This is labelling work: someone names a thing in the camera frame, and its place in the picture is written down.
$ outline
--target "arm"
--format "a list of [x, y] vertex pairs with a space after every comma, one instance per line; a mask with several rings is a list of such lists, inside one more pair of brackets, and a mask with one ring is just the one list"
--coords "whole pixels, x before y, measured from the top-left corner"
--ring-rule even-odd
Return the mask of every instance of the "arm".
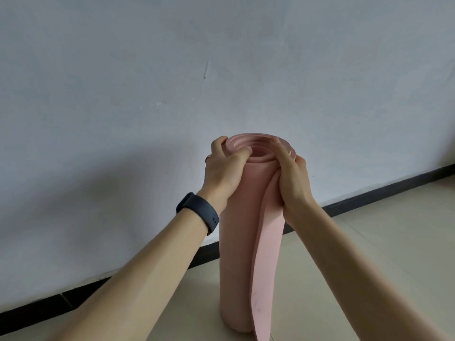
[[420, 315], [317, 205], [305, 161], [271, 143], [281, 165], [284, 217], [304, 243], [361, 341], [442, 341], [449, 338]]
[[[220, 214], [236, 190], [251, 154], [245, 147], [227, 158], [222, 144], [212, 143], [204, 184], [198, 192]], [[174, 294], [207, 226], [189, 209], [172, 221], [117, 274], [96, 291], [72, 315], [53, 341], [145, 340]]]

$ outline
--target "tiled floor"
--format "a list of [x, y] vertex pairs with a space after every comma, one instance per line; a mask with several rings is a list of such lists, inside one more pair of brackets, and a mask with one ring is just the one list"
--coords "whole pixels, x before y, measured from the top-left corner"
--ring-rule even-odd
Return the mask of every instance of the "tiled floor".
[[[334, 219], [405, 297], [455, 338], [455, 176]], [[190, 269], [148, 340], [253, 340], [224, 326], [218, 285], [218, 261]], [[274, 341], [357, 340], [295, 233], [282, 240], [273, 303]], [[45, 340], [68, 315], [0, 341]]]

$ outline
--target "black baseboard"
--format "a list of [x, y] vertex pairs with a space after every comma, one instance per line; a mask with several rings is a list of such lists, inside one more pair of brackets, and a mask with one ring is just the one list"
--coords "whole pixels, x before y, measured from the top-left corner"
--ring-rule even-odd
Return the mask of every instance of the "black baseboard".
[[[382, 188], [374, 189], [366, 193], [342, 200], [323, 209], [334, 217], [336, 215], [352, 211], [358, 207], [368, 205], [387, 197], [402, 193], [409, 189], [434, 182], [436, 180], [455, 175], [455, 164], [427, 172], [412, 178], [393, 183]], [[286, 224], [283, 234], [292, 232], [293, 229]], [[219, 243], [215, 242], [202, 246], [196, 252], [189, 268], [196, 267], [220, 257]], [[109, 278], [93, 282], [82, 287], [74, 288], [61, 294], [34, 301], [30, 304], [0, 313], [0, 336], [45, 321], [49, 318], [62, 315], [77, 309], [85, 300], [100, 288]]]

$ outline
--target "right hand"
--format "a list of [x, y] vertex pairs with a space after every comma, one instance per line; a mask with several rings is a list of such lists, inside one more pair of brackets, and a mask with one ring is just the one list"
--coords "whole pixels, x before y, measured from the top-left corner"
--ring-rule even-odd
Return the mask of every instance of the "right hand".
[[281, 166], [279, 184], [284, 201], [284, 219], [292, 226], [298, 212], [316, 207], [318, 204], [311, 193], [305, 160], [297, 155], [294, 161], [276, 136], [270, 140], [270, 147]]

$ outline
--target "forearm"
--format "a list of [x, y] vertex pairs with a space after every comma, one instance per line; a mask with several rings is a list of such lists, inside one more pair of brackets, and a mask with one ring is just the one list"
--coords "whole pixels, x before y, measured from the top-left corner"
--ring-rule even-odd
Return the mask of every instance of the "forearm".
[[302, 206], [291, 226], [362, 341], [447, 340], [418, 314], [318, 206]]
[[145, 340], [206, 234], [202, 219], [184, 208], [76, 310], [53, 340]]

